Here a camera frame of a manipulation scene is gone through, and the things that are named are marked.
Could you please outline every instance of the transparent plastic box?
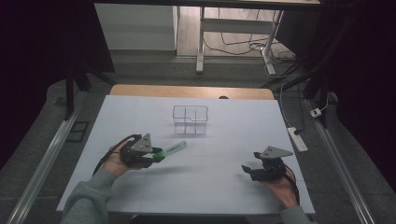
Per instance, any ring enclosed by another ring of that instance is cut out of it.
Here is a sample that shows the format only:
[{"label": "transparent plastic box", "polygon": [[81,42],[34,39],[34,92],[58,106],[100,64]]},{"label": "transparent plastic box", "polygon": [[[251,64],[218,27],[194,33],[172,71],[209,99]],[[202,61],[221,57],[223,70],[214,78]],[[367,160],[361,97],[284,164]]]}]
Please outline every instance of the transparent plastic box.
[{"label": "transparent plastic box", "polygon": [[175,133],[206,133],[207,106],[175,105]]}]

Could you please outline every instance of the white table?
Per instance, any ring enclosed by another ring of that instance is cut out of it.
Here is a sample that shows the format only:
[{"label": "white table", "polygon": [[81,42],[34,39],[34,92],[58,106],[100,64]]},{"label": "white table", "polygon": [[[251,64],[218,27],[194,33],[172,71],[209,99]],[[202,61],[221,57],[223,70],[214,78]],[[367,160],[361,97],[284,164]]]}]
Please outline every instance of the white table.
[{"label": "white table", "polygon": [[[205,135],[174,133],[174,105],[206,105]],[[258,215],[277,214],[281,207],[268,189],[242,171],[259,168],[253,152],[267,146],[292,151],[275,100],[218,100],[172,97],[106,97],[57,210],[77,182],[89,180],[108,148],[133,133],[150,133],[154,147],[186,140],[188,147],[141,171],[116,180],[109,211],[132,214]],[[297,178],[301,205],[315,213],[295,156],[284,158]]]}]

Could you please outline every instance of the plug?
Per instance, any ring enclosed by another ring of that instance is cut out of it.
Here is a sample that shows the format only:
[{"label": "plug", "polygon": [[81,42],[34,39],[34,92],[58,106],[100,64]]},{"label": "plug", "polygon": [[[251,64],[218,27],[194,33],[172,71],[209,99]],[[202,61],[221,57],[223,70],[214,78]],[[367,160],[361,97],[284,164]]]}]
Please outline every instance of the plug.
[{"label": "plug", "polygon": [[312,117],[317,118],[317,117],[319,117],[320,115],[321,115],[321,112],[320,112],[319,108],[316,108],[316,109],[314,109],[314,110],[311,110],[311,116],[312,116]]}]

